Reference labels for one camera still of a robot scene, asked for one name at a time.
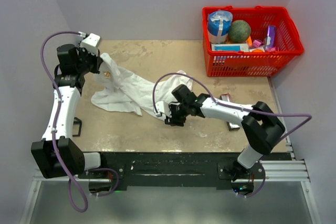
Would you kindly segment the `white t-shirt garment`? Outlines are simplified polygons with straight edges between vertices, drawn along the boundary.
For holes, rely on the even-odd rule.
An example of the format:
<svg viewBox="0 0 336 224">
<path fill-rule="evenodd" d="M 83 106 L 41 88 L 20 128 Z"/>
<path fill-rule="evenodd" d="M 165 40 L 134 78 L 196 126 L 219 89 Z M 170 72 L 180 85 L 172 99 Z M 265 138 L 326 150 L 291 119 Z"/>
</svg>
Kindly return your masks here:
<svg viewBox="0 0 336 224">
<path fill-rule="evenodd" d="M 108 112 L 133 112 L 142 116 L 142 111 L 144 111 L 163 121 L 163 117 L 156 117 L 154 113 L 153 89 L 155 89 L 157 101 L 170 103 L 175 100 L 171 92 L 178 85 L 184 84 L 189 89 L 193 87 L 193 80 L 181 75 L 185 74 L 183 70 L 179 70 L 178 75 L 172 75 L 155 86 L 153 82 L 118 66 L 108 53 L 103 53 L 100 57 L 103 63 L 99 69 L 100 73 L 95 75 L 95 81 L 103 86 L 103 90 L 92 95 L 91 103 Z M 111 78 L 104 76 L 106 71 L 111 73 Z"/>
</svg>

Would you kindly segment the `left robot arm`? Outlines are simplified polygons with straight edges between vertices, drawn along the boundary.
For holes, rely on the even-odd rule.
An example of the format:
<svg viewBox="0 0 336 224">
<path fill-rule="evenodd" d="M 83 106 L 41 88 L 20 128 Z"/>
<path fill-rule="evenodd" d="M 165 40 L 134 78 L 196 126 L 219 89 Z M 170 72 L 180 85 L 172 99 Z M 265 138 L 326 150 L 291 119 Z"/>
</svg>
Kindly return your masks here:
<svg viewBox="0 0 336 224">
<path fill-rule="evenodd" d="M 41 141 L 33 142 L 31 153 L 45 178 L 80 175 L 90 170 L 97 178 L 108 174 L 109 165 L 97 152 L 84 153 L 73 142 L 73 126 L 82 121 L 75 116 L 87 73 L 99 73 L 102 59 L 97 46 L 81 42 L 77 47 L 65 44 L 57 48 L 59 60 L 54 80 L 54 103 L 48 126 Z"/>
</svg>

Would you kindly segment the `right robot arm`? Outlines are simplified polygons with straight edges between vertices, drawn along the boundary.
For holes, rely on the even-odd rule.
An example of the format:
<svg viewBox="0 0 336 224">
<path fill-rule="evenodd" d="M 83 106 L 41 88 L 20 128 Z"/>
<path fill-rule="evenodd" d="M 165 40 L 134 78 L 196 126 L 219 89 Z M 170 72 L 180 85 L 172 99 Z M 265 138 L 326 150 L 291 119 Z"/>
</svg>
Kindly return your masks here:
<svg viewBox="0 0 336 224">
<path fill-rule="evenodd" d="M 218 119 L 241 127 L 248 145 L 226 168 L 226 172 L 239 178 L 246 178 L 253 171 L 254 164 L 269 155 L 285 132 L 285 127 L 264 102 L 244 105 L 216 99 L 209 94 L 196 96 L 181 84 L 172 91 L 175 101 L 159 101 L 155 104 L 156 116 L 165 116 L 170 126 L 183 126 L 186 118 Z"/>
</svg>

